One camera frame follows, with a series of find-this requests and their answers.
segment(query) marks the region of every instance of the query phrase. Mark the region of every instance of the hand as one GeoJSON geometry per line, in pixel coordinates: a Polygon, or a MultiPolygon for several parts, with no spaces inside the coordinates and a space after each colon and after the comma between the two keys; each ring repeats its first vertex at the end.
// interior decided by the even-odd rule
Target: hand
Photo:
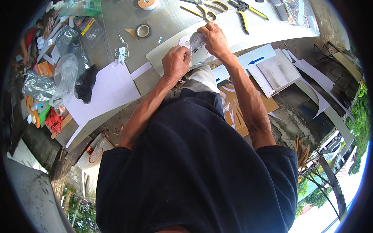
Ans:
{"type": "Polygon", "coordinates": [[[219,60],[233,55],[228,47],[228,42],[223,31],[217,24],[208,23],[200,27],[197,32],[206,36],[202,37],[202,40],[206,43],[205,48],[211,55],[214,55],[219,60]]]}
{"type": "Polygon", "coordinates": [[[28,62],[28,54],[25,54],[23,56],[23,64],[26,66],[27,65],[27,62],[28,62]]]}
{"type": "Polygon", "coordinates": [[[176,46],[171,48],[162,59],[164,75],[163,79],[172,86],[184,76],[189,70],[189,63],[192,57],[186,57],[190,54],[187,47],[176,46]]]}

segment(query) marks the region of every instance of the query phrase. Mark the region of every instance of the gray pants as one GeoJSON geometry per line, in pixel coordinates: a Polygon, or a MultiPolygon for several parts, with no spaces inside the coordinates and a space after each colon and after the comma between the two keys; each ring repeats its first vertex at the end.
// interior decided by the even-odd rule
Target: gray pants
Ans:
{"type": "Polygon", "coordinates": [[[220,93],[216,86],[214,74],[209,65],[206,64],[201,64],[201,66],[195,68],[184,85],[181,88],[172,88],[164,99],[178,98],[183,88],[188,88],[194,92],[211,91],[220,93]]]}

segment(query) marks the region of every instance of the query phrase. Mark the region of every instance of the blue arrow sticker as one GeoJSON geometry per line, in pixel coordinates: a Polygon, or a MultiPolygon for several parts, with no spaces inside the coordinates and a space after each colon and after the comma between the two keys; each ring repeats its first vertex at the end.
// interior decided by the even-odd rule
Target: blue arrow sticker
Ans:
{"type": "Polygon", "coordinates": [[[264,59],[264,57],[258,58],[257,60],[253,60],[253,61],[251,61],[251,62],[249,63],[249,65],[255,64],[255,62],[260,61],[260,60],[262,60],[262,59],[264,59]]]}

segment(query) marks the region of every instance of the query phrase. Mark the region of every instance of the scissors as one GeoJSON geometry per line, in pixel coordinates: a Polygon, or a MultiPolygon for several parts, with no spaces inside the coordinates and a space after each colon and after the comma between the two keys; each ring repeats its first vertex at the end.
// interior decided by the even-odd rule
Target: scissors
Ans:
{"type": "Polygon", "coordinates": [[[209,9],[207,9],[205,6],[209,6],[209,7],[213,7],[213,8],[216,8],[222,12],[227,12],[228,11],[228,6],[220,1],[216,1],[216,0],[213,0],[213,1],[210,1],[210,2],[205,2],[205,1],[202,1],[202,0],[180,0],[180,1],[186,1],[186,2],[189,2],[189,3],[194,3],[196,4],[204,13],[204,16],[191,10],[191,9],[188,9],[186,7],[181,7],[182,9],[184,10],[187,10],[195,15],[198,15],[199,17],[201,18],[206,18],[207,21],[209,22],[215,22],[215,20],[217,19],[216,17],[216,14],[212,11],[210,11],[209,9]]]}

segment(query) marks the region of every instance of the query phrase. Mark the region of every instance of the plastic container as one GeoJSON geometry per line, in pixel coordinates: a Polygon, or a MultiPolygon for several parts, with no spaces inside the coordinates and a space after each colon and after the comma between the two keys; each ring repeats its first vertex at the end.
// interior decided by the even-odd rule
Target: plastic container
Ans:
{"type": "Polygon", "coordinates": [[[95,16],[101,11],[100,0],[63,0],[53,4],[53,1],[47,6],[46,12],[54,8],[58,10],[61,16],[79,15],[95,16]]]}
{"type": "Polygon", "coordinates": [[[104,34],[99,23],[91,16],[73,16],[73,21],[88,45],[93,48],[98,39],[104,34]]]}

